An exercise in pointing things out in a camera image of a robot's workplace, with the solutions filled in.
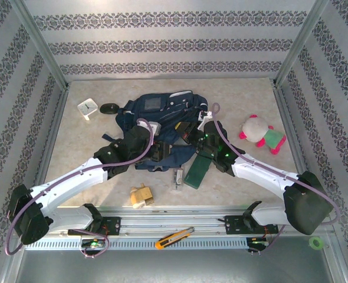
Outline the navy blue backpack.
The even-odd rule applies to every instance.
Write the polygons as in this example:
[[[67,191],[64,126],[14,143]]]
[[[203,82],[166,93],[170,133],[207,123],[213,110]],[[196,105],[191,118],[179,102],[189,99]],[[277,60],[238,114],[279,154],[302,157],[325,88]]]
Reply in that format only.
[[[124,107],[119,107],[116,123],[126,133],[137,124],[137,119],[155,121],[161,124],[161,130],[155,141],[162,141],[172,146],[169,157],[159,163],[149,162],[135,166],[137,170],[165,172],[170,168],[178,168],[186,163],[194,154],[192,145],[178,145],[180,135],[175,126],[183,122],[198,122],[200,111],[208,110],[206,98],[194,94],[191,90],[176,93],[144,94],[136,100],[130,100]]]

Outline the dark green pencil case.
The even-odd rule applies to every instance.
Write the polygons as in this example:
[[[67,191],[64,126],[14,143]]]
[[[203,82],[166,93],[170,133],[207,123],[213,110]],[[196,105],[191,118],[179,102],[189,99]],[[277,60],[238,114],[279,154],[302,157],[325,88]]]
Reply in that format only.
[[[184,178],[184,184],[190,186],[193,189],[198,189],[207,171],[209,170],[212,159],[212,156],[209,154],[197,154]]]

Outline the black computer mouse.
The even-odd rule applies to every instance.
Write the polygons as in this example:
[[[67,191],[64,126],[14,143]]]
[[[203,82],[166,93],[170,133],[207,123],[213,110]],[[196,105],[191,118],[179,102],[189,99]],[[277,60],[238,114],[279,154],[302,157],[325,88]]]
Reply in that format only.
[[[116,103],[105,103],[100,107],[102,114],[114,115],[118,113],[118,110],[119,106]]]

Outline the clear plastic stationery pouch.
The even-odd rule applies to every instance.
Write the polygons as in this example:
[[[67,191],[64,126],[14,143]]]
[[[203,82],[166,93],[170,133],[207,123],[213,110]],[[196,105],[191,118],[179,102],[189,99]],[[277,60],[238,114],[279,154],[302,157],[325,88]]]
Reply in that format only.
[[[172,182],[172,192],[178,193],[183,187],[184,169],[181,167],[174,168],[173,170],[173,182]]]

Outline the tan wooden block toy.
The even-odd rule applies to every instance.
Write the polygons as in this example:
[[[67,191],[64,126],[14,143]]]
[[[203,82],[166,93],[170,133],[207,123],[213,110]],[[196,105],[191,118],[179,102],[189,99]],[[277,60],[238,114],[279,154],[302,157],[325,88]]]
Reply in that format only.
[[[150,187],[141,183],[139,187],[132,187],[130,191],[130,201],[134,209],[140,209],[154,203],[153,194]]]

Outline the white pink green plush toy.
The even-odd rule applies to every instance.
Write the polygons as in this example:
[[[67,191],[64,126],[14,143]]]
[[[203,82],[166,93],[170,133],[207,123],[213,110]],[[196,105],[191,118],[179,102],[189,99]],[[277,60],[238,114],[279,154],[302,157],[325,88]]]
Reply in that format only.
[[[286,135],[269,125],[262,117],[250,115],[242,125],[238,135],[241,140],[254,143],[256,147],[267,146],[271,154],[276,155],[287,140]]]

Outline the white square desk clock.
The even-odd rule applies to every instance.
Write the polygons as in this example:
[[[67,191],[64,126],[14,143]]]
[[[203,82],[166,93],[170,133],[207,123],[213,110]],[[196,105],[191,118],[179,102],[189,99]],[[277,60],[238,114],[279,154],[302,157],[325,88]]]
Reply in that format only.
[[[81,113],[81,115],[84,117],[86,121],[90,120],[90,115],[97,112],[99,109],[98,105],[92,98],[88,98],[77,105],[77,109]]]

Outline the orange and black utility knife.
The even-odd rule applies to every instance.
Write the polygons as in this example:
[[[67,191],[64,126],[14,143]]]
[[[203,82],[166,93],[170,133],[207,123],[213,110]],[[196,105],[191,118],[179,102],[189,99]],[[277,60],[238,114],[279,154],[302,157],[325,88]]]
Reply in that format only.
[[[194,227],[189,227],[179,232],[164,236],[155,243],[155,248],[158,250],[167,248],[181,240],[187,238],[195,231]]]

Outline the right controller board green light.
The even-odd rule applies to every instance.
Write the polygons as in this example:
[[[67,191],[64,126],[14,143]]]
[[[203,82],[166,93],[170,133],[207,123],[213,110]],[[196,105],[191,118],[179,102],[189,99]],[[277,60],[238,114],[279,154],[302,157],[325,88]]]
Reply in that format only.
[[[249,237],[247,238],[247,244],[248,246],[252,246],[252,247],[255,247],[257,245],[268,246],[269,241],[267,240],[266,237]]]

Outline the controller board green light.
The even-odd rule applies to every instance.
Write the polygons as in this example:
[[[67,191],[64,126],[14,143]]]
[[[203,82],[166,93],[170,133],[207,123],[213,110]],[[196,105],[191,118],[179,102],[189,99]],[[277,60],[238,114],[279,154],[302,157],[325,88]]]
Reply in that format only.
[[[81,241],[82,248],[103,248],[105,241],[102,239],[83,239]]]
[[[252,246],[252,247],[255,247],[257,245],[268,246],[269,241],[267,240],[266,237],[249,237],[247,238],[247,244],[248,246]]]

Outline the left controller board green light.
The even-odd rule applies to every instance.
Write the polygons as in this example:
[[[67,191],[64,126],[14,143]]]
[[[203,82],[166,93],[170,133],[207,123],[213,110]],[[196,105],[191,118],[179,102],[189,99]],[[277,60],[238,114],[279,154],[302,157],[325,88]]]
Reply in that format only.
[[[81,241],[82,248],[103,248],[105,241],[102,239],[83,239]]]

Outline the green tape roll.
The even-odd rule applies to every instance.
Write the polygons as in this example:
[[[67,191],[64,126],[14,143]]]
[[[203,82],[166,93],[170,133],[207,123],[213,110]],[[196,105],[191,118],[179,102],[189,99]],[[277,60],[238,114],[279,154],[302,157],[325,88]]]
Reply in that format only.
[[[313,250],[316,250],[316,251],[320,251],[324,248],[324,241],[319,236],[312,236],[308,240],[308,244],[309,244],[310,248],[312,248]]]

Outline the aluminium table edge rail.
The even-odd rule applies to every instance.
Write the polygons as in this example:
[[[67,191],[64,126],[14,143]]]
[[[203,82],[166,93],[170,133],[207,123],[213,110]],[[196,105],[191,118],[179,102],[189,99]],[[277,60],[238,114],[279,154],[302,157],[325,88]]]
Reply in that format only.
[[[301,152],[300,144],[298,142],[284,96],[281,90],[278,89],[275,85],[273,85],[273,93],[277,102],[278,111],[283,122],[284,130],[287,135],[287,140],[294,160],[294,164],[297,171],[299,173],[303,173],[307,170],[307,166]]]
[[[48,135],[44,140],[44,147],[42,148],[42,155],[38,162],[37,172],[30,185],[30,188],[33,188],[34,186],[38,186],[45,182],[48,167],[50,165],[50,160],[53,153],[53,148],[57,139],[58,130],[60,128],[61,119],[63,117],[65,104],[67,102],[67,98],[70,92],[70,86],[71,84],[68,84],[68,86],[66,86],[66,88],[60,93],[60,97],[57,100],[57,104],[52,115],[51,123],[48,128]]]

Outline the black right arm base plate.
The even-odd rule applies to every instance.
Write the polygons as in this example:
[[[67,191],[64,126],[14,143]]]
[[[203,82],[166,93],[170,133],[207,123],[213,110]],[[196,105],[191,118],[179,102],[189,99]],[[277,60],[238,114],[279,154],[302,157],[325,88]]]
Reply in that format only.
[[[279,229],[276,225],[258,224],[253,218],[242,215],[230,215],[224,217],[225,232],[227,235],[267,235],[276,234]]]

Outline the aluminium linear rail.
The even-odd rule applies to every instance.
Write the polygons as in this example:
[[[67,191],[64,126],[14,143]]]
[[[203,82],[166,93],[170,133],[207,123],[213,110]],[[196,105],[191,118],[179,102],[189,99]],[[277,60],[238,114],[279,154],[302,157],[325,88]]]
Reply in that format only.
[[[194,227],[198,235],[227,235],[224,217],[242,215],[246,208],[227,206],[153,206],[97,208],[91,204],[57,208],[47,216],[39,210],[26,211],[15,227],[24,244],[40,240],[49,233],[82,235],[92,221],[120,217],[118,236],[159,236]]]

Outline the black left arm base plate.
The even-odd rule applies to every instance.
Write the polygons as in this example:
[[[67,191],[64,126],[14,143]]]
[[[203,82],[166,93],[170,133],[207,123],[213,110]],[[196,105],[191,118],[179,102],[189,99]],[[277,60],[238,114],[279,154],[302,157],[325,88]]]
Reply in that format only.
[[[88,227],[83,228],[83,230],[104,236],[118,236],[120,227],[120,217],[102,217],[101,220],[92,221],[92,223],[89,224]]]

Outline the aluminium frame post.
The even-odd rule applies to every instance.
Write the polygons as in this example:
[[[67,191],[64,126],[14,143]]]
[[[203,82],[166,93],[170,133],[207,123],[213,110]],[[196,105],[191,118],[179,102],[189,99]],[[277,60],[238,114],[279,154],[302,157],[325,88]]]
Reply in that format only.
[[[299,55],[300,51],[302,50],[304,44],[307,42],[312,29],[314,28],[315,24],[321,17],[325,7],[329,3],[329,0],[315,0],[314,5],[312,6],[310,12],[308,13],[306,19],[304,20],[304,23],[295,38],[286,58],[284,59],[277,76],[273,80],[274,86],[278,88],[282,85],[283,81],[285,80],[286,76],[291,70],[291,67],[293,66],[294,62],[296,61],[297,56]]]
[[[60,89],[63,90],[67,88],[68,82],[65,79],[63,72],[61,71],[60,66],[56,62],[52,51],[50,50],[46,40],[44,39],[37,23],[35,22],[34,17],[28,10],[24,0],[9,0],[11,3],[12,9],[17,14],[19,20],[27,30],[30,38],[34,42],[37,50],[41,54],[43,60],[45,61],[48,69],[52,73],[56,82],[60,86]]]

